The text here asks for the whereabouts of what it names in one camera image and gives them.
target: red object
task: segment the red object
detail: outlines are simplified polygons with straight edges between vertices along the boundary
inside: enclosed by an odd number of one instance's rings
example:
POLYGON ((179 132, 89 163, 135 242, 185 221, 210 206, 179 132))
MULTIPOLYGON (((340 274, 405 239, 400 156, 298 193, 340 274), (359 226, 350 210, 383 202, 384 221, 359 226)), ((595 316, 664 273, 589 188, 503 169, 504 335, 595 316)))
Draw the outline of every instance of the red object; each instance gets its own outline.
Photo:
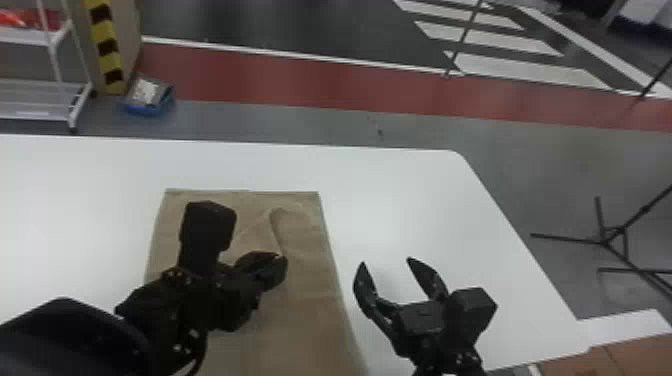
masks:
MULTIPOLYGON (((44 13, 47 18, 47 30, 59 30, 61 28, 61 11, 55 9, 45 9, 44 13)), ((0 25, 42 30, 40 12, 35 8, 0 10, 0 25)))
POLYGON ((483 77, 146 43, 137 69, 177 99, 672 132, 672 101, 483 77))

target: black stand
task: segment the black stand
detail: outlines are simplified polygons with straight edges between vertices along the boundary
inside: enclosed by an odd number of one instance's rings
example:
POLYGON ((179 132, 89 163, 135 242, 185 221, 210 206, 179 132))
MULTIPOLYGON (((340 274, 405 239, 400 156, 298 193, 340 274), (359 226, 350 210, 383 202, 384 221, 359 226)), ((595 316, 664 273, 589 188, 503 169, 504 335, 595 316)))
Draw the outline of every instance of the black stand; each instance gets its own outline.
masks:
POLYGON ((597 226, 598 234, 592 238, 572 238, 567 236, 556 236, 548 234, 538 234, 533 233, 531 236, 538 239, 548 239, 562 242, 571 242, 579 244, 588 244, 588 245, 597 245, 600 246, 611 254, 616 256, 623 264, 627 267, 625 268, 598 268, 598 272, 609 272, 609 273, 637 273, 647 282, 652 284, 654 287, 659 289, 662 293, 667 295, 672 299, 672 284, 660 277, 659 274, 672 274, 672 269, 649 269, 649 268, 640 268, 637 265, 633 264, 630 261, 630 248, 628 245, 628 228, 634 225, 638 220, 640 220, 644 215, 653 209, 656 204, 658 204, 662 199, 672 193, 672 185, 667 187, 662 191, 658 196, 651 200, 646 205, 642 206, 635 215, 630 217, 623 225, 606 227, 604 225, 604 216, 602 214, 602 202, 599 197, 595 197, 595 211, 597 213, 597 226), (623 241, 623 253, 618 252, 612 243, 616 238, 622 236, 623 241))
POLYGON ((670 60, 667 61, 667 63, 663 66, 663 68, 661 68, 656 77, 654 77, 651 80, 651 82, 644 88, 644 90, 642 90, 641 94, 639 94, 639 99, 644 98, 646 94, 648 94, 649 91, 651 91, 653 85, 655 85, 658 81, 660 81, 661 78, 663 78, 663 76, 665 75, 665 73, 667 73, 667 71, 670 69, 671 66, 672 66, 672 57, 670 58, 670 60))

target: folded cloth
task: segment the folded cloth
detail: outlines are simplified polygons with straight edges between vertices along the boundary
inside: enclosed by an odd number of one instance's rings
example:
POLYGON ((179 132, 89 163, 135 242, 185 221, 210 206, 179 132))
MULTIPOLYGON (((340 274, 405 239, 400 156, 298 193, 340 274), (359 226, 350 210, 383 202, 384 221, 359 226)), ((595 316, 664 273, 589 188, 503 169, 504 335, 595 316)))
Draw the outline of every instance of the folded cloth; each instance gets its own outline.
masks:
POLYGON ((317 193, 168 190, 155 225, 146 280, 175 265, 185 206, 204 200, 238 215, 231 248, 220 261, 232 264, 249 251, 267 251, 287 257, 289 268, 285 281, 262 296, 259 310, 240 330, 210 333, 199 375, 365 375, 317 193))

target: concrete floor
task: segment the concrete floor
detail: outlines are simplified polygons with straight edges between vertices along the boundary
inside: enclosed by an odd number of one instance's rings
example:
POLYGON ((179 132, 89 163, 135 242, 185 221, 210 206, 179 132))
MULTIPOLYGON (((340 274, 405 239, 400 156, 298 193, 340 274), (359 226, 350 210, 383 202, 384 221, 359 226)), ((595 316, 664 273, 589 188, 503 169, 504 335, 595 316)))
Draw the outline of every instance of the concrete floor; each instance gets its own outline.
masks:
MULTIPOLYGON (((534 231, 591 235, 597 194, 609 224, 625 220, 672 183, 670 133, 195 101, 180 101, 160 118, 138 118, 109 98, 91 102, 80 129, 87 136, 455 150, 577 318, 656 308, 672 321, 672 303, 640 277, 595 272, 619 266, 613 256, 529 237, 534 231)), ((3 121, 0 132, 66 133, 62 124, 19 121, 3 121)), ((671 225, 672 197, 633 228, 636 262, 672 267, 671 225)))

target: white floor marking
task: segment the white floor marking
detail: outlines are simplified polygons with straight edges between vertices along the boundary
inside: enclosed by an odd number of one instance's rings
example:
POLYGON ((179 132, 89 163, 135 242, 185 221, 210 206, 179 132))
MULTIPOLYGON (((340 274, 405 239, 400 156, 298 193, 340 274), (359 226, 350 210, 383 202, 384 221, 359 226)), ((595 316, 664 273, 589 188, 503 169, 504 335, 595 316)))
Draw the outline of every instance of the white floor marking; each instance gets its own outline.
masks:
MULTIPOLYGON (((542 12, 536 9, 525 7, 518 7, 518 9, 520 9, 521 12, 527 14, 528 16, 546 25, 546 27, 548 27, 549 29, 559 33, 560 35, 563 35, 565 38, 569 39, 572 43, 578 45, 584 50, 595 55, 597 58, 611 65, 614 69, 623 73, 625 76, 630 77, 633 81, 637 82, 638 84, 642 86, 647 86, 651 82, 652 77, 649 76, 648 74, 642 72, 641 70, 632 66, 630 63, 612 54, 611 52, 605 50, 604 48, 598 46, 597 44, 589 41, 588 39, 584 38, 582 35, 579 35, 575 31, 565 27, 564 25, 548 17, 542 12)), ((665 97, 672 97, 672 89, 670 89, 669 86, 661 82, 657 83, 653 87, 653 90, 657 94, 663 95, 665 97)))
MULTIPOLYGON (((454 20, 468 21, 471 12, 468 10, 461 10, 449 7, 442 7, 438 5, 431 5, 425 3, 418 3, 408 0, 395 0, 397 5, 406 12, 426 14, 430 16, 437 16, 443 18, 452 18, 454 20)), ((493 25, 499 27, 507 27, 509 29, 524 30, 520 25, 511 21, 506 17, 493 16, 490 14, 478 14, 476 16, 476 23, 484 25, 493 25)))
MULTIPOLYGON (((474 7, 474 6, 476 6, 476 2, 477 2, 478 0, 441 0, 441 1, 444 1, 444 2, 447 2, 447 3, 455 3, 455 4, 462 4, 462 5, 470 5, 470 6, 474 7)), ((492 5, 490 5, 490 4, 486 3, 486 2, 483 2, 483 3, 481 4, 481 8, 483 8, 483 9, 487 9, 487 10, 493 10, 493 9, 494 9, 494 8, 492 7, 492 5)))
POLYGON ((456 64, 463 72, 481 76, 611 90, 611 87, 583 69, 465 53, 457 56, 456 64))
POLYGON ((165 45, 171 45, 171 46, 200 48, 200 49, 216 50, 216 51, 241 52, 241 53, 254 54, 254 55, 287 57, 287 58, 302 59, 302 60, 316 60, 316 61, 325 61, 325 62, 330 62, 330 63, 352 64, 352 65, 361 65, 361 66, 365 66, 365 67, 397 69, 397 70, 412 71, 412 72, 443 74, 446 71, 445 68, 420 67, 420 66, 416 66, 416 65, 383 63, 383 62, 379 62, 379 61, 347 59, 347 58, 342 58, 342 57, 304 54, 304 53, 289 52, 289 51, 268 50, 268 49, 264 49, 264 48, 241 47, 241 46, 231 46, 231 45, 227 45, 227 44, 194 42, 194 41, 182 40, 182 39, 160 38, 160 37, 152 37, 152 36, 148 36, 148 35, 143 35, 142 36, 142 41, 144 43, 152 43, 152 44, 165 44, 165 45))
MULTIPOLYGON (((422 31, 424 31, 428 37, 434 39, 459 41, 462 33, 464 32, 464 28, 461 27, 439 25, 422 21, 417 21, 415 24, 418 25, 418 27, 420 27, 420 29, 422 29, 422 31)), ((467 34, 466 43, 506 48, 515 51, 563 56, 560 52, 556 51, 548 44, 537 39, 515 37, 480 30, 470 30, 467 34)))

